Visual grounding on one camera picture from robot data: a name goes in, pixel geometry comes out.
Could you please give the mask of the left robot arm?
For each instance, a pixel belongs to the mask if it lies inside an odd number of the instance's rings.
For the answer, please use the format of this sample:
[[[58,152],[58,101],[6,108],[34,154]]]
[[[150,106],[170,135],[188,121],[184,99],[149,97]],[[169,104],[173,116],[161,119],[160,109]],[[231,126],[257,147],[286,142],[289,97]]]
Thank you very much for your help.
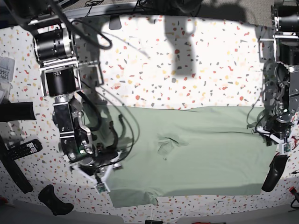
[[[279,154],[293,149],[292,137],[299,122],[299,2],[276,0],[271,7],[273,33],[260,42],[270,44],[262,94],[264,112],[256,132]]]

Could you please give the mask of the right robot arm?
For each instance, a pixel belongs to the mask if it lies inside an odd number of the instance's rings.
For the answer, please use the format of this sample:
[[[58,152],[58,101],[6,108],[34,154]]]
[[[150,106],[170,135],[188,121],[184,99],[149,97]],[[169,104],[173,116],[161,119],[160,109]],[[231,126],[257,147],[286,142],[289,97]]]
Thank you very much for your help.
[[[80,173],[93,176],[107,190],[107,179],[118,163],[118,134],[113,121],[108,123],[113,142],[96,142],[95,132],[102,128],[102,116],[82,92],[80,70],[99,69],[98,61],[80,63],[75,37],[99,49],[100,45],[74,26],[53,0],[7,0],[4,2],[16,22],[33,37],[34,56],[39,64],[42,92],[54,98],[53,121],[59,129],[60,146],[70,164]]]

